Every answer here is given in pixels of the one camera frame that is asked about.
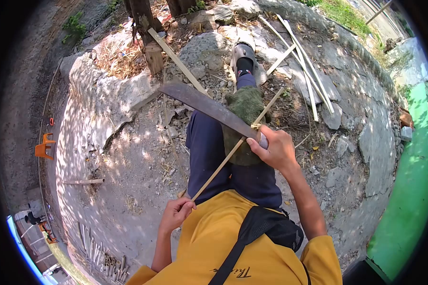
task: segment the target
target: navy blue pants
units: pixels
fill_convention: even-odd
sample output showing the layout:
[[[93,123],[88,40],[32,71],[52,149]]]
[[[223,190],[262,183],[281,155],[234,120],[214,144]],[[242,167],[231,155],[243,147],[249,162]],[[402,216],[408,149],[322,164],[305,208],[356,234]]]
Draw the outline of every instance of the navy blue pants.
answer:
[[[248,85],[256,85],[251,74],[238,78],[238,89]],[[186,146],[190,149],[188,195],[193,197],[225,159],[222,126],[204,113],[194,111],[187,127]],[[282,204],[274,168],[264,162],[252,166],[228,162],[195,203],[203,203],[228,189],[236,190],[241,196],[265,208],[279,209]]]

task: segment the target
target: green floor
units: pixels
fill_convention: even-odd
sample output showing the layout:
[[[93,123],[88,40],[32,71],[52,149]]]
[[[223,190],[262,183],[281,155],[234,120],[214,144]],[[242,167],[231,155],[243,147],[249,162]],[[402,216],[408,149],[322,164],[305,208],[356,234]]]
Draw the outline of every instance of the green floor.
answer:
[[[393,280],[411,255],[428,218],[428,83],[411,91],[412,142],[404,143],[387,209],[367,255]]]

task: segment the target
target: left hand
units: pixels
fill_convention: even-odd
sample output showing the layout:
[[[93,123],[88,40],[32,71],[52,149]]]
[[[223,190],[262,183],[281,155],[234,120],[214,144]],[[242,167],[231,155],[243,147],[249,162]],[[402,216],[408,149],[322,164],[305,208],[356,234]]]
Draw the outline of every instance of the left hand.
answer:
[[[176,200],[170,200],[166,204],[165,211],[161,217],[159,232],[170,234],[174,229],[180,227],[192,209],[197,209],[194,202],[190,198],[182,197]]]

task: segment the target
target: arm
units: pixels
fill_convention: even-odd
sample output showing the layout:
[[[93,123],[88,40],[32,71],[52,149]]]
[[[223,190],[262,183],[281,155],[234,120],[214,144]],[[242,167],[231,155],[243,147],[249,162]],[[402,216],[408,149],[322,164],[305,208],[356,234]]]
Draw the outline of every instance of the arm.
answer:
[[[291,135],[283,130],[273,131],[265,125],[261,126],[260,131],[268,138],[267,150],[251,138],[247,139],[247,143],[261,160],[284,175],[295,197],[306,237],[311,240],[317,236],[327,235],[324,214],[296,161]]]
[[[171,264],[171,232],[181,226],[192,209],[196,208],[195,203],[187,197],[170,200],[166,204],[157,234],[156,251],[151,265],[153,271],[158,273]]]

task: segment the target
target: yellow t-shirt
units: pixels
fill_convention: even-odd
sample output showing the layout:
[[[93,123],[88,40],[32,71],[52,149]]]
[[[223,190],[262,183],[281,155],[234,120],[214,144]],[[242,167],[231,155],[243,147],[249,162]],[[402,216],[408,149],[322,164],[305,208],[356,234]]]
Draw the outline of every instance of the yellow t-shirt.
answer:
[[[127,285],[208,284],[237,241],[241,223],[255,203],[234,190],[201,203],[184,221],[177,258],[156,273],[141,266]],[[274,244],[265,234],[246,245],[224,284],[342,284],[341,270],[330,236],[315,237],[301,261],[290,248]]]

